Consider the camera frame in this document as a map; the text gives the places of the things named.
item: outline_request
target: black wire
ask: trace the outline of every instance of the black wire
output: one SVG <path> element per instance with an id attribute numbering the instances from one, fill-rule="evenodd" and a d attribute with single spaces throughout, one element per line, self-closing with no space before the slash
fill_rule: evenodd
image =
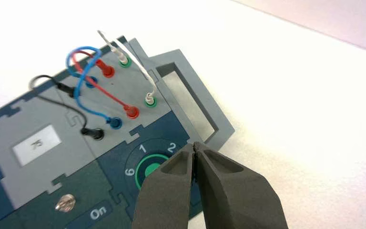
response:
<path id="1" fill-rule="evenodd" d="M 49 103 L 52 103 L 52 104 L 56 104 L 56 105 L 60 105 L 60 106 L 63 106 L 63 107 L 66 107 L 66 108 L 69 108 L 73 111 L 75 111 L 76 113 L 78 113 L 80 116 L 82 116 L 83 118 L 83 125 L 82 125 L 82 129 L 84 129 L 86 127 L 86 124 L 88 123 L 88 119 L 86 118 L 86 115 L 82 112 L 80 112 L 78 109 L 76 109 L 75 107 L 72 107 L 72 106 L 69 106 L 63 102 L 58 102 L 58 101 L 55 101 L 55 100 L 52 100 L 52 99 L 49 99 L 47 97 L 44 97 L 44 96 L 41 96 L 39 95 L 37 92 L 36 92 L 36 88 L 34 86 L 36 80 L 40 79 L 40 78 L 49 78 L 50 80 L 52 80 L 55 85 L 58 85 L 58 81 L 56 81 L 53 77 L 51 76 L 48 76 L 48 75 L 39 75 L 39 76 L 36 76 L 34 77 L 30 83 L 29 83 L 29 88 L 32 92 L 34 92 L 36 94 L 37 97 L 39 97 L 40 99 L 46 101 L 46 102 L 49 102 Z"/>

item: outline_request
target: white wire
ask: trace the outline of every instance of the white wire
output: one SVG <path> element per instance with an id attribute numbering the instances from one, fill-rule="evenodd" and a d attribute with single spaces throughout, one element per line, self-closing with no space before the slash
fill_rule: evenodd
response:
<path id="1" fill-rule="evenodd" d="M 103 39 L 105 39 L 105 37 L 103 36 L 102 32 L 100 30 L 97 30 L 97 32 L 101 35 L 101 37 Z M 114 40 L 114 42 L 116 42 L 116 44 L 130 57 L 130 59 L 138 66 L 138 68 L 141 70 L 141 72 L 144 74 L 145 78 L 152 84 L 152 92 L 148 93 L 146 95 L 145 101 L 149 104 L 152 105 L 154 103 L 154 99 L 153 96 L 156 92 L 156 84 L 155 81 L 153 80 L 153 78 L 148 74 L 148 72 L 146 71 L 146 69 L 141 65 L 141 63 L 137 60 L 137 58 L 127 49 L 127 47 L 125 47 L 120 41 L 118 41 L 117 39 Z M 116 47 L 114 47 L 110 42 L 106 42 L 110 48 L 113 47 L 115 49 L 117 49 Z"/>
<path id="2" fill-rule="evenodd" d="M 106 37 L 103 35 L 103 33 L 100 30 L 97 30 L 97 32 L 99 33 L 99 35 L 103 38 L 103 40 L 106 42 L 106 44 L 110 47 L 111 51 L 117 55 L 117 57 L 119 58 L 119 60 L 121 61 L 121 63 L 123 64 L 127 64 L 128 63 L 128 59 L 127 57 L 125 57 L 124 53 L 122 53 L 118 48 L 114 47 L 107 39 Z"/>

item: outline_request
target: blue wire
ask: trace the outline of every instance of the blue wire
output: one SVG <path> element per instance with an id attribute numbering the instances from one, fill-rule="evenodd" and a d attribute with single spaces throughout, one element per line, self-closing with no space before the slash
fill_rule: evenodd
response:
<path id="1" fill-rule="evenodd" d="M 96 63 L 96 61 L 97 61 L 97 60 L 100 58 L 100 56 L 102 55 L 102 52 L 100 51 L 100 49 L 96 49 L 96 48 L 93 48 L 93 47 L 91 47 L 91 46 L 82 46 L 82 47 L 79 47 L 79 48 L 77 48 L 77 49 L 72 50 L 72 51 L 68 54 L 68 56 L 67 56 L 67 60 L 66 60 L 67 69 L 68 69 L 68 71 L 70 72 L 70 74 L 71 74 L 71 75 L 73 75 L 73 76 L 77 77 L 77 76 L 75 75 L 75 72 L 73 72 L 73 71 L 71 70 L 71 67 L 70 67 L 70 65 L 69 65 L 69 62 L 70 62 L 70 60 L 71 60 L 71 56 L 73 55 L 73 53 L 74 53 L 74 52 L 79 51 L 79 50 L 86 50 L 86 49 L 87 49 L 87 50 L 95 51 L 95 52 L 96 52 L 96 54 L 93 56 L 92 60 L 88 62 L 88 65 L 85 67 L 85 69 L 83 70 L 83 72 L 82 72 L 81 76 L 79 77 L 79 82 L 78 82 L 78 85 L 76 86 L 75 91 L 73 92 L 73 97 L 74 97 L 74 98 L 75 98 L 75 100 L 76 100 L 76 104 L 77 104 L 80 108 L 82 108 L 82 109 L 83 109 L 83 110 L 85 110 L 86 112 L 89 112 L 89 113 L 91 113 L 91 114 L 93 114 L 93 115 L 97 115 L 97 116 L 101 116 L 101 117 L 103 117 L 103 118 L 106 120 L 106 122 L 107 122 L 107 123 L 109 123 L 109 122 L 110 122 L 110 120 L 111 120 L 111 118 L 110 118 L 110 117 L 108 117 L 107 115 L 105 115 L 105 114 L 103 114 L 103 113 L 100 113 L 100 112 L 97 112 L 97 111 L 94 111 L 94 110 L 91 110 L 91 109 L 89 109 L 89 108 L 85 107 L 85 106 L 81 103 L 81 101 L 80 101 L 80 99 L 79 99 L 79 94 L 80 94 L 80 91 L 81 91 L 82 83 L 83 83 L 83 81 L 85 80 L 86 74 L 89 72 L 89 70 L 94 66 L 94 64 Z"/>

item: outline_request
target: red wire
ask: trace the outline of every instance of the red wire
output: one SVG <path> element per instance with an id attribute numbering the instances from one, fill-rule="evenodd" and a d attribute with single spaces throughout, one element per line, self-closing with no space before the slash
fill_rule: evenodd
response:
<path id="1" fill-rule="evenodd" d="M 88 55 L 89 57 L 93 57 L 92 54 L 85 52 L 85 51 L 76 51 L 72 54 L 72 61 L 75 64 L 75 68 L 82 73 L 83 69 L 81 68 L 81 65 L 79 65 L 79 62 L 76 61 L 76 57 L 75 55 L 77 53 L 82 53 L 85 55 Z M 128 106 L 127 104 L 125 104 L 123 101 L 121 101 L 120 99 L 116 98 L 115 96 L 113 96 L 112 94 L 110 94 L 108 91 L 106 91 L 104 88 L 100 87 L 91 77 L 86 76 L 86 81 L 88 81 L 90 84 L 92 84 L 95 88 L 99 89 L 99 91 L 101 91 L 102 93 L 104 93 L 105 95 L 107 95 L 108 97 L 110 97 L 112 100 L 118 102 L 119 104 L 121 104 L 124 109 L 128 109 L 130 108 L 130 106 Z"/>

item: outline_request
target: number 1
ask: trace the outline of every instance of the number 1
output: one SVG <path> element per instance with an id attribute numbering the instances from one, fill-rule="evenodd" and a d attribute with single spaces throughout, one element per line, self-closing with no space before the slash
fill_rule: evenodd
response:
<path id="1" fill-rule="evenodd" d="M 144 153 L 146 153 L 146 149 L 144 148 L 144 146 L 141 144 L 140 145 L 140 150 L 144 151 Z"/>

